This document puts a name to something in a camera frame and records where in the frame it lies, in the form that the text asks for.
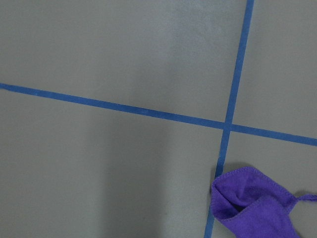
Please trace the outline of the purple microfiber towel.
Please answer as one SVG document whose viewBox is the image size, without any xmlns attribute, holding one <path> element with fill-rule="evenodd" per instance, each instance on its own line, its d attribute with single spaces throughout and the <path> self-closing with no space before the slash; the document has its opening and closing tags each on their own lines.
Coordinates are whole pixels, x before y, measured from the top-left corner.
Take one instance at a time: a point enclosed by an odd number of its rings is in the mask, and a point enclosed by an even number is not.
<svg viewBox="0 0 317 238">
<path fill-rule="evenodd" d="M 212 213 L 237 238 L 297 238 L 289 214 L 299 201 L 316 200 L 294 196 L 253 167 L 227 172 L 211 186 Z"/>
</svg>

